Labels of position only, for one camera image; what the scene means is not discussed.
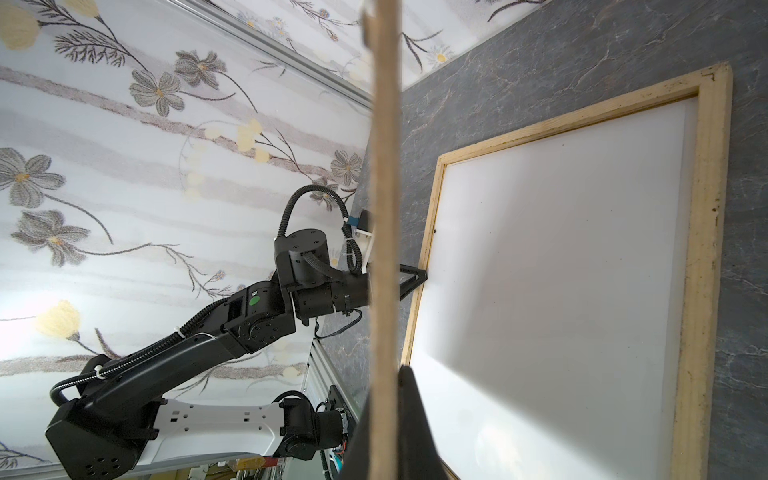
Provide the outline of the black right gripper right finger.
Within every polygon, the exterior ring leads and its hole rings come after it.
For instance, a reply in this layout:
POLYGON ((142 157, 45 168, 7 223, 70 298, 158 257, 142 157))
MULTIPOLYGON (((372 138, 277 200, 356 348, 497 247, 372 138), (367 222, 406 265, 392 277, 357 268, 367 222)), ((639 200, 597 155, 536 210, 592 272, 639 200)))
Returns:
POLYGON ((446 480, 413 370, 398 372, 398 479, 446 480))

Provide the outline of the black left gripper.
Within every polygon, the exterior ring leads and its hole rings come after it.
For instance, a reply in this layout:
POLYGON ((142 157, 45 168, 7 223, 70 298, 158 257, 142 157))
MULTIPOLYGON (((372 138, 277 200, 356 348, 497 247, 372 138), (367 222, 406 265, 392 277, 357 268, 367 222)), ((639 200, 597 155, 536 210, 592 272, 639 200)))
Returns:
MULTIPOLYGON (((401 265, 399 272, 406 275, 406 278, 399 283, 401 300, 404 300, 428 279, 426 270, 409 265, 401 265)), ((332 299, 334 310, 345 315, 355 309, 368 306, 370 303, 368 275, 343 271, 342 278, 332 282, 332 299)))

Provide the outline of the brown wooden backing board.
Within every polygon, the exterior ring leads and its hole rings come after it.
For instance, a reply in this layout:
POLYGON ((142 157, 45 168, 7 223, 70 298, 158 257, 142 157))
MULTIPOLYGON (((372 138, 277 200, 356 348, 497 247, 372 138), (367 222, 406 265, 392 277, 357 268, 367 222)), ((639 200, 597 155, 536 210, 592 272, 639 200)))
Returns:
POLYGON ((397 322, 399 318, 401 3, 366 1, 365 44, 372 51, 371 200, 375 242, 371 277, 370 479, 397 477, 397 322))

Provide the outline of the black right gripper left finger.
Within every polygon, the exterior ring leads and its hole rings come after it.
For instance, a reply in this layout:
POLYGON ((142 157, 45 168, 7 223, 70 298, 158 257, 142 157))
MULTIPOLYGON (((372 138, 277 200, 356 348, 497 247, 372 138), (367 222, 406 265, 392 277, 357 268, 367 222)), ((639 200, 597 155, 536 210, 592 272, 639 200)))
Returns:
POLYGON ((367 480, 370 468, 370 415, 362 413, 348 443, 340 480, 367 480))

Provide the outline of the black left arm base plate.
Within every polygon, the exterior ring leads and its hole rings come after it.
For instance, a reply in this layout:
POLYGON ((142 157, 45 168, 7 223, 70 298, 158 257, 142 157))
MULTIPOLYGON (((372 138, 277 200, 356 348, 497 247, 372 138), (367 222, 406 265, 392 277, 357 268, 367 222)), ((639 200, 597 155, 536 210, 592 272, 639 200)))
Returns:
POLYGON ((358 415, 338 385, 332 384, 329 387, 325 406, 328 411, 333 410, 341 415, 344 434, 351 440, 358 424, 358 415))

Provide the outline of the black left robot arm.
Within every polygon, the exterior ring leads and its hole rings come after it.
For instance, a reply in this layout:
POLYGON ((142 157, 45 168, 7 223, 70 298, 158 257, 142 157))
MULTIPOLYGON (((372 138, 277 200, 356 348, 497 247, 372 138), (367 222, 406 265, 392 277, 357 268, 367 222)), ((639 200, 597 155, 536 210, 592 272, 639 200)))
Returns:
POLYGON ((359 252, 347 270, 330 263, 317 229, 279 234, 276 269, 266 281, 204 307, 177 331, 120 359, 91 358, 57 383, 57 410, 45 435, 72 479, 115 479, 140 465, 198 455, 309 460, 346 444, 339 402, 316 407, 290 390, 268 405, 206 406, 168 398, 172 389, 224 363, 253 355, 322 316, 370 302, 359 252))

